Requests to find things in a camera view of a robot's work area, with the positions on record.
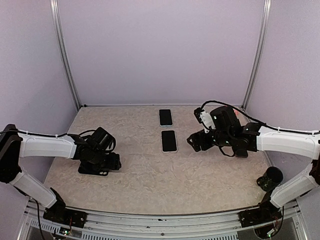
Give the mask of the black phone case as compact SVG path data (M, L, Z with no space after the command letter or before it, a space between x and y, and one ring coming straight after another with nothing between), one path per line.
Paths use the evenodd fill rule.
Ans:
M96 171L89 168L85 168L84 166L80 165L78 167L78 173L83 175L93 175L93 176L100 176L106 177L109 174L109 171Z

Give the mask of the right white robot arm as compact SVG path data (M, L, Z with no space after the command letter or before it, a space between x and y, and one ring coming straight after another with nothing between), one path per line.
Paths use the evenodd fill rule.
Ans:
M320 185L320 134L317 131L281 129L253 120L241 125L231 106L211 112L194 110L203 130L189 136L187 142L196 151L212 147L230 147L234 157L246 158L249 152L274 151L308 157L312 162L299 174L266 193L256 210L256 218L266 222L286 203Z

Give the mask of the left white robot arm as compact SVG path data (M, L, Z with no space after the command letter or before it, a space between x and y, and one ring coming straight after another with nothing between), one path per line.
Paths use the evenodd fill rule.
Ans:
M80 174L104 177L122 167L120 155L114 152L116 144L116 138L102 127L79 134L44 134L8 124L0 132L0 181L34 199L63 223L70 218L70 211L62 197L27 172L20 161L73 160L79 162Z

